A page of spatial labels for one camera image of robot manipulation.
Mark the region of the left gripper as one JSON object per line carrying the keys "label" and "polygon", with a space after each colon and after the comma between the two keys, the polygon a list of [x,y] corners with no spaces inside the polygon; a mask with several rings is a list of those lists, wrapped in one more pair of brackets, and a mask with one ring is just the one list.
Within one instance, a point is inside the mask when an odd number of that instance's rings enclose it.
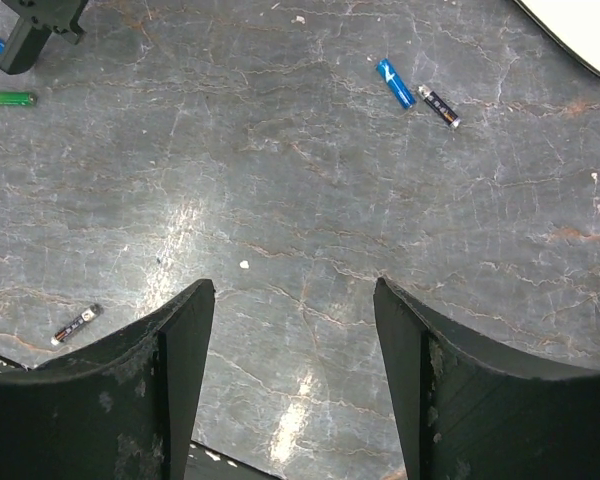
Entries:
{"label": "left gripper", "polygon": [[18,15],[9,41],[30,30],[57,34],[73,45],[85,35],[78,22],[87,0],[3,0],[2,3]]}

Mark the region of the black remote control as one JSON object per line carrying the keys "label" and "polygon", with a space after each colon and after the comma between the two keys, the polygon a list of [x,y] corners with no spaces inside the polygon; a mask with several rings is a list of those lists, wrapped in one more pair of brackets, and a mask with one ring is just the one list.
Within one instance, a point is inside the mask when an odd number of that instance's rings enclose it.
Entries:
{"label": "black remote control", "polygon": [[0,70],[8,75],[29,71],[36,63],[52,31],[20,17],[0,54]]}

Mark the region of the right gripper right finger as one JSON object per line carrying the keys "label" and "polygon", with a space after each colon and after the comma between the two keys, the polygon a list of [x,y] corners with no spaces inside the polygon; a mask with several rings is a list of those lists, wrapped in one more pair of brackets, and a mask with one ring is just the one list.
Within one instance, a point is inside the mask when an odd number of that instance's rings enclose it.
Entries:
{"label": "right gripper right finger", "polygon": [[376,329],[411,479],[600,479],[600,370],[497,342],[381,278]]}

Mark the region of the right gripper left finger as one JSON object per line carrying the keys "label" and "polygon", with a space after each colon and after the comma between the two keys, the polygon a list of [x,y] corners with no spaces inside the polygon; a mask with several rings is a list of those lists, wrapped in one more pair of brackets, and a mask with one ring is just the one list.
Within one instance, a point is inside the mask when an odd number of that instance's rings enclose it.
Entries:
{"label": "right gripper left finger", "polygon": [[215,289],[28,369],[0,355],[0,479],[181,479]]}

